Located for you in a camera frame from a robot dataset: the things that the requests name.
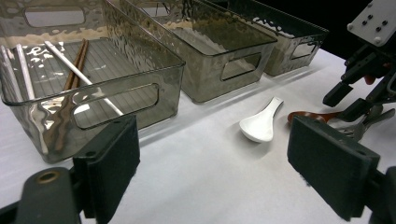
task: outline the white tabletop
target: white tabletop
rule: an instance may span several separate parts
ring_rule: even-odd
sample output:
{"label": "white tabletop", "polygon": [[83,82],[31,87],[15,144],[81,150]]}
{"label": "white tabletop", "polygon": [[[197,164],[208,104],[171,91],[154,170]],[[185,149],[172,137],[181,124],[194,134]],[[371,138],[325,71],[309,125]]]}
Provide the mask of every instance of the white tabletop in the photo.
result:
{"label": "white tabletop", "polygon": [[[261,81],[203,105],[182,92],[178,114],[139,131],[141,163],[111,223],[346,223],[288,163],[292,111],[344,110],[374,86],[363,80],[335,108],[323,96],[340,81],[344,60],[320,50],[306,68]],[[257,144],[238,122],[261,111],[273,96],[284,100],[274,118],[272,142]],[[385,105],[385,109],[395,104]],[[11,110],[0,104],[0,207],[21,197],[34,173],[70,168],[46,164]],[[361,144],[381,156],[378,170],[396,165],[396,119],[373,125]],[[350,223],[368,223],[371,211]],[[83,223],[94,223],[84,220]]]}

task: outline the transparent plastic bin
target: transparent plastic bin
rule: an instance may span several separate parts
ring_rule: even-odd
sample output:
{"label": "transparent plastic bin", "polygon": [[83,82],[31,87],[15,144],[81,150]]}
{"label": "transparent plastic bin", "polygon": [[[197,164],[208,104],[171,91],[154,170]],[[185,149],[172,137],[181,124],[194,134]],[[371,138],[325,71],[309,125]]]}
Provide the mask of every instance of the transparent plastic bin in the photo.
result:
{"label": "transparent plastic bin", "polygon": [[277,39],[264,72],[278,76],[311,64],[329,33],[307,21],[254,0],[228,0],[227,8],[234,18]]}
{"label": "transparent plastic bin", "polygon": [[[107,1],[21,0],[0,6],[2,100],[44,161],[73,156],[122,115],[136,114],[138,128],[144,128],[177,113],[185,63]],[[73,24],[65,24],[66,14]],[[82,38],[89,40],[82,73],[92,84],[81,81],[64,91],[70,69],[43,43],[50,41],[73,62]],[[26,63],[17,44],[23,45]]]}
{"label": "transparent plastic bin", "polygon": [[181,89],[195,103],[259,81],[276,42],[198,0],[120,0],[120,4],[186,61]]}

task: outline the soup spoon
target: soup spoon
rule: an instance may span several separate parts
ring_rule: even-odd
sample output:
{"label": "soup spoon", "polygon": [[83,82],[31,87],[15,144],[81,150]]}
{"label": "soup spoon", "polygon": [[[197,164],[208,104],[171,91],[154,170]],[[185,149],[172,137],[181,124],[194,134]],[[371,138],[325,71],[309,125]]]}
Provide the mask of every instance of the soup spoon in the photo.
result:
{"label": "soup spoon", "polygon": [[282,103],[283,100],[274,97],[262,112],[239,121],[242,133],[258,143],[271,141],[274,137],[274,114]]}

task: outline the chopsticks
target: chopsticks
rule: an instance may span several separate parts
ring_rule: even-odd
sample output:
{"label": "chopsticks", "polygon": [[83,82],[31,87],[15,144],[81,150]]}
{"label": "chopsticks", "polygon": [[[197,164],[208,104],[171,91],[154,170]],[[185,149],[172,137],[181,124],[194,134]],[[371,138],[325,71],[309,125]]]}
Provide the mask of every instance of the chopsticks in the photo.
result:
{"label": "chopsticks", "polygon": [[[83,39],[76,59],[73,61],[74,66],[78,69],[78,71],[83,69],[88,45],[88,40]],[[79,77],[73,70],[71,70],[64,85],[64,91],[77,88],[78,84]],[[51,144],[51,148],[54,148],[57,151],[62,150],[65,145],[66,136],[69,131],[69,120],[72,116],[71,113],[74,107],[73,95],[66,95],[60,104],[61,105],[58,110],[52,115],[53,124],[49,127],[48,133],[46,135],[47,143]]]}
{"label": "chopsticks", "polygon": [[[53,46],[49,41],[44,41],[44,44],[67,66],[69,67],[79,78],[81,78],[82,81],[84,81],[87,85],[92,85],[92,82],[84,75],[82,74],[69,60],[66,59],[62,55],[62,53],[56,49],[55,46]],[[122,116],[124,115],[122,111],[120,111],[109,99],[105,98],[103,99],[105,103],[110,106],[114,112],[117,113],[117,115]]]}
{"label": "chopsticks", "polygon": [[[89,44],[88,40],[82,39],[82,44],[79,47],[77,57],[73,62],[74,66],[79,71],[81,71],[82,68],[84,67],[85,56],[87,54],[88,44]],[[79,77],[76,75],[75,72],[73,72],[73,70],[71,70],[69,73],[69,76],[67,77],[66,83],[64,85],[64,91],[68,91],[68,90],[77,88],[78,85],[79,85]]]}

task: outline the wooden chopstick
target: wooden chopstick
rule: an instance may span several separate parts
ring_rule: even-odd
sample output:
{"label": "wooden chopstick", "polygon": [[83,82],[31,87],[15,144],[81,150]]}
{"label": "wooden chopstick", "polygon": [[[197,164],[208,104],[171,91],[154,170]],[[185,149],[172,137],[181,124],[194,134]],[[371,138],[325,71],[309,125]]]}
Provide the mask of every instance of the wooden chopstick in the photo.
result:
{"label": "wooden chopstick", "polygon": [[[87,48],[88,48],[88,40],[82,39],[82,44],[79,47],[78,54],[76,59],[73,61],[74,66],[81,71],[84,62],[85,62],[85,56],[87,54]],[[68,91],[74,88],[77,88],[79,85],[79,77],[73,72],[70,71],[69,76],[67,77],[66,84],[64,85],[64,91]]]}

